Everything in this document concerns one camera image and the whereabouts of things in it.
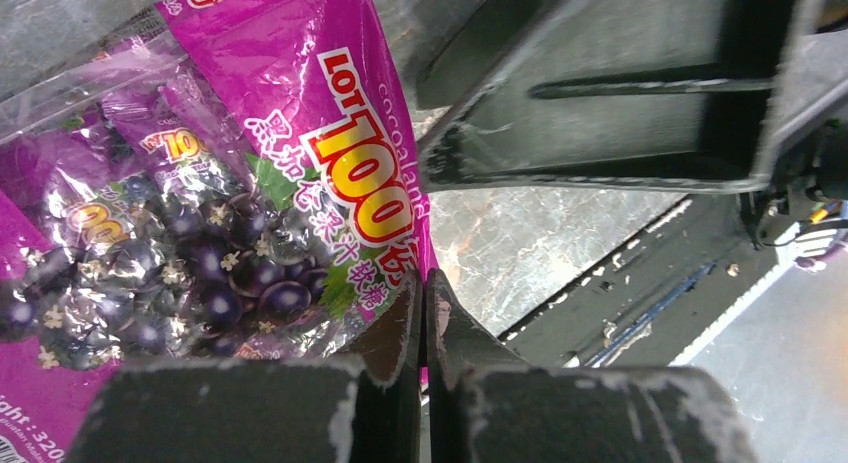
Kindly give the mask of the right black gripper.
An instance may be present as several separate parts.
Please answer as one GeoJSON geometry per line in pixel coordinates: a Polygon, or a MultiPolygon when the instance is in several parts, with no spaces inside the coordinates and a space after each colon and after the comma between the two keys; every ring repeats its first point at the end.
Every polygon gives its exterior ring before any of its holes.
{"type": "Polygon", "coordinates": [[[847,230],[847,121],[829,119],[778,159],[771,182],[739,198],[756,248],[847,230]]]}

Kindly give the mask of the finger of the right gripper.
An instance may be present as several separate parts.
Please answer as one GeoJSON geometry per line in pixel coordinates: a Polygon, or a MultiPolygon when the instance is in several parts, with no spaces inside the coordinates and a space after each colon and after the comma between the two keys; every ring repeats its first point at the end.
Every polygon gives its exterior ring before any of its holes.
{"type": "Polygon", "coordinates": [[[741,193],[847,97],[804,83],[827,0],[483,0],[416,81],[429,192],[741,193]]]}

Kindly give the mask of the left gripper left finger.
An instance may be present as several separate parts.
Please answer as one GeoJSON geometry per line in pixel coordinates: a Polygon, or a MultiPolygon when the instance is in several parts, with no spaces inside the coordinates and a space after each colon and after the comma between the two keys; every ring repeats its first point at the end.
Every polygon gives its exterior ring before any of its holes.
{"type": "Polygon", "coordinates": [[[325,358],[142,360],[90,405],[72,462],[415,462],[423,285],[325,358]]]}

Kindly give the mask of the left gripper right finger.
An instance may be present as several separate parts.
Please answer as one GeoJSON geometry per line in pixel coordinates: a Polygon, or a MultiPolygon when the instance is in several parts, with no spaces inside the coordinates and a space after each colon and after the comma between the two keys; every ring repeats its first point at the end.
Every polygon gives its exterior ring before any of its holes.
{"type": "Polygon", "coordinates": [[[446,275],[423,296],[436,462],[754,462],[728,393],[692,367],[552,368],[507,349],[446,275]]]}

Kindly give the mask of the purple candy bag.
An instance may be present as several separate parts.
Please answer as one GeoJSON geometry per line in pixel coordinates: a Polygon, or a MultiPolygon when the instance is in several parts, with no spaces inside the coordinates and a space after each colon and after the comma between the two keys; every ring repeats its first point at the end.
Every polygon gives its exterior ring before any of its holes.
{"type": "Polygon", "coordinates": [[[1,458],[142,360],[325,358],[436,267],[373,0],[165,0],[1,107],[1,458]]]}

